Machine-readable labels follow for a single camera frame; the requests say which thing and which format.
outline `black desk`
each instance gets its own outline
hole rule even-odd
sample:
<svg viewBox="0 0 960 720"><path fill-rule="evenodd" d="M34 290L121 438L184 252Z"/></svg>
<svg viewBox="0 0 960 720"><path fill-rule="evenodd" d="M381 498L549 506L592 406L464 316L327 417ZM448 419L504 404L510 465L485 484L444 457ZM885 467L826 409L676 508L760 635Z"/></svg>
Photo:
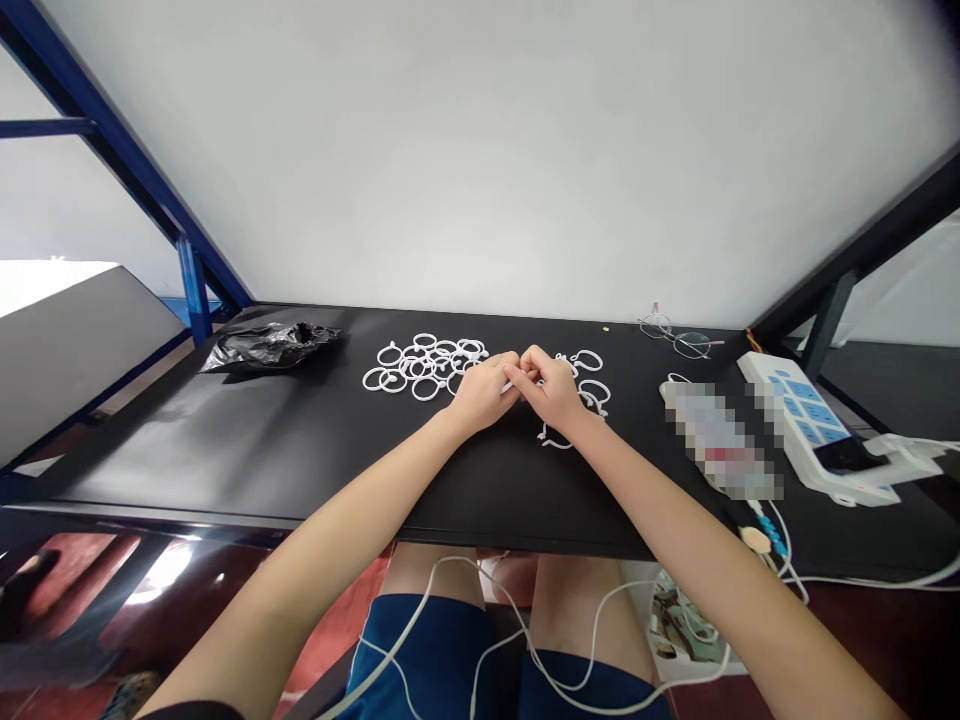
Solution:
<svg viewBox="0 0 960 720"><path fill-rule="evenodd" d="M708 331L727 344L689 360L639 327L567 320L356 308L255 306L234 325L304 319L345 329L336 352L289 375L237 380L196 375L201 348L152 385L35 483L13 507L111 521L288 530L452 399L408 391L368 392L361 378L391 340L414 334L477 338L487 349L597 352L593 376L608 385L610 426L725 522L732 502L712 490L665 422L659 384L668 372L725 383L748 429L760 424L734 361L742 333ZM467 442L414 508L401 539L650 559L649 550L575 450L540 446L540 422L518 404ZM902 580L939 569L956 554L960 529L916 488L902 505L848 509L802 487L782 452L781 509L801 573Z"/></svg>

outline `leg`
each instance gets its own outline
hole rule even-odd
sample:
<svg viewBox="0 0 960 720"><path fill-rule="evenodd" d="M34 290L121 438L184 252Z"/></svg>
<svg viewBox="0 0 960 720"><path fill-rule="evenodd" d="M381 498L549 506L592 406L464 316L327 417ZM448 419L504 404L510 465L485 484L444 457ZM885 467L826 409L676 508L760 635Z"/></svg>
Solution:
<svg viewBox="0 0 960 720"><path fill-rule="evenodd" d="M476 569L476 548L397 543L390 558L390 567L380 586L380 595L423 595L430 580L433 564L442 557L462 555L473 561L473 567L462 561L442 563L437 567L430 597L460 600L484 609L480 574Z"/></svg>
<svg viewBox="0 0 960 720"><path fill-rule="evenodd" d="M530 618L534 647L589 658L597 607L623 582L616 560L541 555ZM657 684L656 665L629 590L621 590L603 606L595 658Z"/></svg>

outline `black plastic bag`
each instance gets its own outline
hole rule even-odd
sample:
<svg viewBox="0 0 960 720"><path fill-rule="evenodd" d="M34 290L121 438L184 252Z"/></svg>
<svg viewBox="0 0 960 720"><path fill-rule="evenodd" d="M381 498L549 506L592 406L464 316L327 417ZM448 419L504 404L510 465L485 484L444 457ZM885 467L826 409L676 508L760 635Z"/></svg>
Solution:
<svg viewBox="0 0 960 720"><path fill-rule="evenodd" d="M252 373L288 370L324 345L336 342L340 328L310 323L270 323L222 335L202 373Z"/></svg>

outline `shorts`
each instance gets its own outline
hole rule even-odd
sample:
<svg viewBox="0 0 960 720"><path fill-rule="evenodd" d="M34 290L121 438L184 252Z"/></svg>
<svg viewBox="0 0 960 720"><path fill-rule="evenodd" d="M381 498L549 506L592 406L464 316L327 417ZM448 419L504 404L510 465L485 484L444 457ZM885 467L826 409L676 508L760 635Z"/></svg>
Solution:
<svg viewBox="0 0 960 720"><path fill-rule="evenodd" d="M364 639L389 651L410 621L420 600L420 595L378 597L370 606L363 630ZM406 676L410 699L417 713L426 720L469 717L477 661L496 641L493 623L480 608L459 600L429 598L396 657ZM514 642L524 641L517 638ZM497 715L496 652L487 655L481 665L477 684L477 718L494 718ZM587 670L586 658L548 651L541 651L539 655L550 675L567 685L578 683ZM347 693L359 685L382 660L383 655L376 650L363 643L358 645ZM596 662L586 686L582 690L568 692L568 695L585 705L618 708L638 703L653 691L650 683ZM575 708L561 698L533 664L529 652L524 654L521 663L519 697L517 715L520 720L595 720L598 717ZM380 677L339 717L341 720L410 718L403 680L396 666L391 663L384 668ZM666 697L661 695L645 710L621 717L667 720L672 716Z"/></svg>

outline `small yellow object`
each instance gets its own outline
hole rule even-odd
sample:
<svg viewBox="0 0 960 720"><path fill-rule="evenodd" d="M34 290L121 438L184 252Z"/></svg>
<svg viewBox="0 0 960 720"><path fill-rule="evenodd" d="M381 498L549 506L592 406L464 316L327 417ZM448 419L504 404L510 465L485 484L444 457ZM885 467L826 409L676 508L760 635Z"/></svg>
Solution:
<svg viewBox="0 0 960 720"><path fill-rule="evenodd" d="M770 546L770 538L755 527L740 528L740 539L743 540L743 544L748 548L763 555L769 554L772 549Z"/></svg>

